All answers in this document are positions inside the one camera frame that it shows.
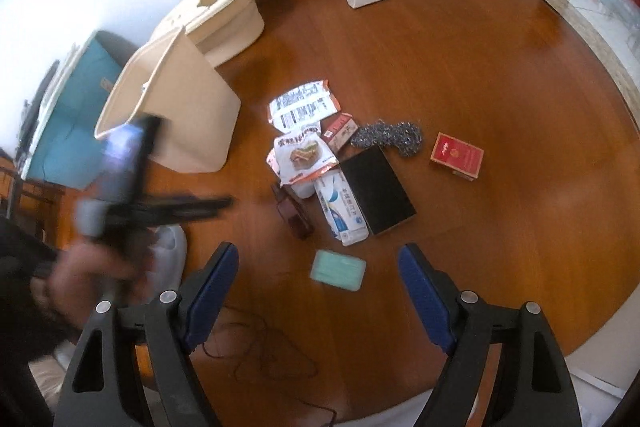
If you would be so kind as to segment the person's left hand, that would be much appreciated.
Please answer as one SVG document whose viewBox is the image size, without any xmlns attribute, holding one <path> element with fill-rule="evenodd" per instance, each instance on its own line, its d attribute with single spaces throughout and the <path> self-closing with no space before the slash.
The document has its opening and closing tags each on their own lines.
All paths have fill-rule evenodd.
<svg viewBox="0 0 640 427">
<path fill-rule="evenodd" d="M 89 239 L 78 239 L 58 255 L 44 287 L 49 309 L 82 329 L 104 295 L 108 282 L 124 283 L 126 303 L 142 303 L 152 294 L 149 273 L 154 268 L 153 233 L 145 230 L 134 239 L 138 261 Z"/>
</svg>

